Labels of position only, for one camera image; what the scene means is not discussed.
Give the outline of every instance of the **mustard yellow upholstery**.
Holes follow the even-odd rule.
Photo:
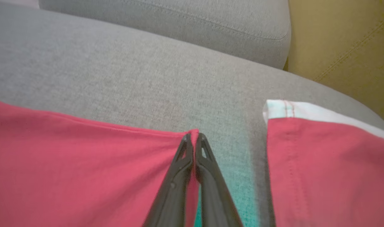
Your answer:
[[[384,118],[384,0],[289,0],[288,71]]]

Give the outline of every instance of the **red cloth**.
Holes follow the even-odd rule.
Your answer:
[[[384,139],[351,125],[268,121],[277,227],[384,227]]]
[[[0,102],[0,227],[144,222],[182,137]],[[198,204],[194,174],[187,226]]]

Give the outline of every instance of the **white fabric edge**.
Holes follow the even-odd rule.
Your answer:
[[[263,117],[266,125],[269,119],[301,118],[318,122],[352,125],[375,136],[384,138],[384,130],[382,129],[308,102],[268,99],[263,108]]]

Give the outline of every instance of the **gray fabric surface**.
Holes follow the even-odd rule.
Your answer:
[[[258,219],[274,225],[266,99],[311,102],[384,129],[361,103],[291,73],[115,24],[0,3],[0,101],[162,131],[199,128],[250,227]]]
[[[282,69],[287,0],[40,0],[41,9],[103,20]]]

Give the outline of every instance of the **garment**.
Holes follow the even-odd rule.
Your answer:
[[[305,102],[268,100],[278,227],[384,227],[384,131]]]
[[[0,227],[144,222],[182,137],[0,102]],[[189,182],[193,226],[198,182]]]

